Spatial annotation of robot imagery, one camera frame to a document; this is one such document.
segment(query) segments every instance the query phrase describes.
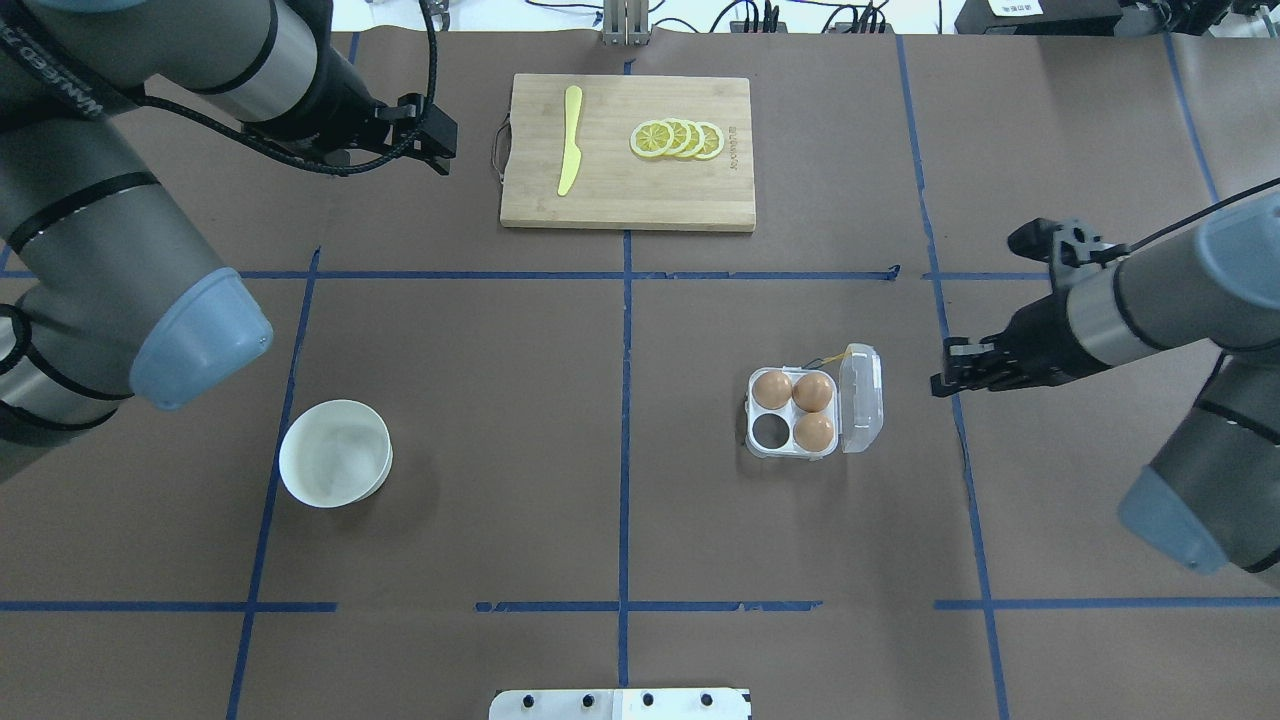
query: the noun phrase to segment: wooden cutting board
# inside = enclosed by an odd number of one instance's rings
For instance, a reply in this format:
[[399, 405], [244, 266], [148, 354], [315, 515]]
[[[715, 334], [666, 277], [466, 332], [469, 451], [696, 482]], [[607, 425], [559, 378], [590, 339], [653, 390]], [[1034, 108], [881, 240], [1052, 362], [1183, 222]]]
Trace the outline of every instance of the wooden cutting board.
[[[564, 151], [564, 88], [582, 88], [582, 163], [568, 195], [556, 192]], [[631, 131], [645, 120], [716, 123], [724, 150], [710, 160], [643, 159]], [[502, 224], [750, 232], [755, 229], [751, 88], [746, 78], [517, 74]]]

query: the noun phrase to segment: gray table surface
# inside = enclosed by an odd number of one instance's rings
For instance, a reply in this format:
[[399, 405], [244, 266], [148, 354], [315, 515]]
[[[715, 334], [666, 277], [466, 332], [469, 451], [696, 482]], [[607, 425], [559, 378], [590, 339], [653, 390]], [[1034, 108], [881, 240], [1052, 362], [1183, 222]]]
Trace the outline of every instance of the gray table surface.
[[[928, 377], [943, 334], [1046, 292], [1004, 246], [1025, 220], [1133, 241], [1280, 174], [1277, 54], [443, 36], [449, 178], [306, 176], [120, 118], [276, 342], [0, 487], [0, 717], [483, 719], [500, 689], [722, 684], [756, 717], [1274, 717], [1280, 598], [1115, 519], [1212, 347], [955, 404]], [[628, 60], [751, 79], [754, 234], [499, 227], [512, 74]], [[422, 37], [365, 33], [356, 63], [394, 99], [425, 77]], [[31, 282], [9, 258], [0, 299]], [[884, 360], [872, 450], [750, 456], [751, 370], [850, 341]], [[367, 501], [317, 511], [273, 459], [334, 397], [383, 414], [396, 461]]]

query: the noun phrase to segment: white bowl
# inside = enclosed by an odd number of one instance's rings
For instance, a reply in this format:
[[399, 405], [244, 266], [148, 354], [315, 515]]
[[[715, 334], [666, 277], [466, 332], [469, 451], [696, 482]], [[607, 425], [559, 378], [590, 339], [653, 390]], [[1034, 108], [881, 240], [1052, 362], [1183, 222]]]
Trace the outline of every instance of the white bowl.
[[321, 402], [298, 416], [280, 443], [280, 480], [312, 507], [340, 507], [383, 486], [392, 469], [392, 436], [372, 407], [355, 400]]

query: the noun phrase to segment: blue joint cap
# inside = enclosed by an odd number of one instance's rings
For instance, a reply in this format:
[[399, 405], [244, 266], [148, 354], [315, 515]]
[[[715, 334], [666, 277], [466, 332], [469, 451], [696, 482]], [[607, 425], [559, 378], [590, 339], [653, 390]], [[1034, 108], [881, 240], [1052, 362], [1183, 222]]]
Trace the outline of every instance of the blue joint cap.
[[134, 5], [141, 5], [147, 0], [35, 0], [37, 5], [65, 10], [68, 13], [114, 13]]
[[239, 273], [221, 268], [182, 293], [142, 343], [129, 387], [177, 410], [271, 347], [271, 323]]
[[1226, 553], [1199, 518], [1149, 465], [1120, 501], [1120, 521], [1148, 544], [1188, 570], [1208, 575], [1226, 565]]
[[1196, 232], [1196, 254], [1204, 270], [1228, 292], [1270, 310], [1280, 310], [1280, 195], [1220, 210]]

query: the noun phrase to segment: yellow knife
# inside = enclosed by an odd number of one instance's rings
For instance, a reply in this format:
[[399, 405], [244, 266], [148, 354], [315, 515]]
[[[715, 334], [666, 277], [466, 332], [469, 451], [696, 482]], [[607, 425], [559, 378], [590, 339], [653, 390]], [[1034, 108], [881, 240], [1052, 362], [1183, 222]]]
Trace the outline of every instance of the yellow knife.
[[564, 197], [577, 179], [582, 164], [582, 151], [577, 149], [577, 115], [582, 111], [582, 88], [571, 85], [564, 88], [564, 159], [561, 161], [561, 184], [556, 192]]

